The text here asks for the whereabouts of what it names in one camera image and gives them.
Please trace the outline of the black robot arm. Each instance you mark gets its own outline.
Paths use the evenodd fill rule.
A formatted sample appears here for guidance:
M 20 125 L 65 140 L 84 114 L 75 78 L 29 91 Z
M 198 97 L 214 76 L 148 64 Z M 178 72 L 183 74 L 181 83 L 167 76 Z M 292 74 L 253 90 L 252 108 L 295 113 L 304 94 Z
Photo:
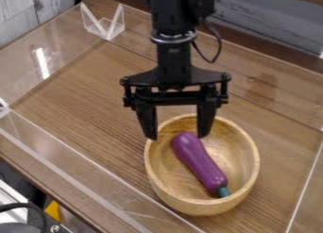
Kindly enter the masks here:
M 214 12 L 214 0 L 146 0 L 151 8 L 150 40 L 156 45 L 158 66 L 120 79 L 123 105 L 138 115 L 143 135 L 158 137 L 158 106 L 194 105 L 197 133 L 205 137 L 213 125 L 217 108 L 227 103 L 230 74 L 191 65 L 190 51 L 197 26 L 214 31 L 206 17 Z

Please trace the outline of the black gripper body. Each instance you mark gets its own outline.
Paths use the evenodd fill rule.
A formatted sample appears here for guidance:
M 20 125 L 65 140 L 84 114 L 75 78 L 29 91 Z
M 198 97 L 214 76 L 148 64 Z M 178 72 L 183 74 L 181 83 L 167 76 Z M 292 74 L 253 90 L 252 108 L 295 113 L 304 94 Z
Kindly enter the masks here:
M 126 107 L 132 110 L 178 105 L 210 105 L 218 108 L 227 103 L 230 74 L 209 71 L 191 64 L 191 49 L 201 54 L 195 38 L 195 31 L 177 35 L 151 34 L 158 65 L 120 79 Z

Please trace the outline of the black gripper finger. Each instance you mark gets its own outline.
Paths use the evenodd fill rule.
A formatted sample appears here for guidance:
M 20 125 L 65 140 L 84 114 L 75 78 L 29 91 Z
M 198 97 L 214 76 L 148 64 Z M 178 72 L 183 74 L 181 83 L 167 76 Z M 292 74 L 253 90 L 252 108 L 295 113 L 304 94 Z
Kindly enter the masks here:
M 197 106 L 197 132 L 199 138 L 205 137 L 210 132 L 215 111 L 215 101 L 205 101 Z
M 150 140 L 155 140 L 158 138 L 158 120 L 155 107 L 151 105 L 138 105 L 136 116 L 144 137 Z

